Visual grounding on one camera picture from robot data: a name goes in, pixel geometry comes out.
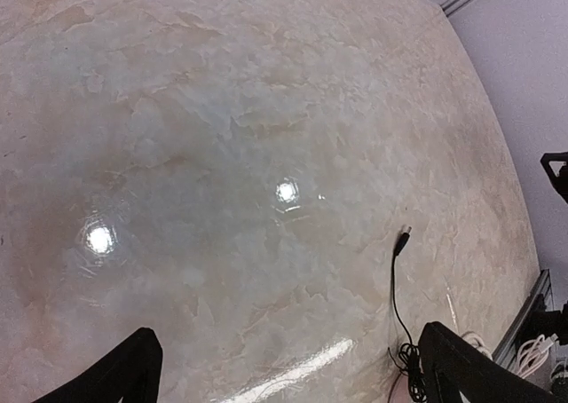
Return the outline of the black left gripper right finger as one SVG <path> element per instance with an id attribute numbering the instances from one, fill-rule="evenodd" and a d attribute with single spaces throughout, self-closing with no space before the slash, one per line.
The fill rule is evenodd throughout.
<path id="1" fill-rule="evenodd" d="M 500 367 L 440 322 L 424 326 L 418 347 L 429 402 L 558 402 L 548 391 Z"/>

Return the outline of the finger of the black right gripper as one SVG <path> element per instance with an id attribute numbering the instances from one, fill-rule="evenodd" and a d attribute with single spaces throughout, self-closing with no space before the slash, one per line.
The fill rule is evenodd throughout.
<path id="1" fill-rule="evenodd" d="M 567 161 L 567 152 L 545 153 L 540 158 L 540 164 L 557 193 L 566 193 L 568 189 Z"/>

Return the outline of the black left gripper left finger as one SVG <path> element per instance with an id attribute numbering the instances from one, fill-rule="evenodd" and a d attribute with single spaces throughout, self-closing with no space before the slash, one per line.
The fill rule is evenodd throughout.
<path id="1" fill-rule="evenodd" d="M 154 331 L 139 328 L 73 380 L 39 402 L 155 402 L 162 347 Z"/>

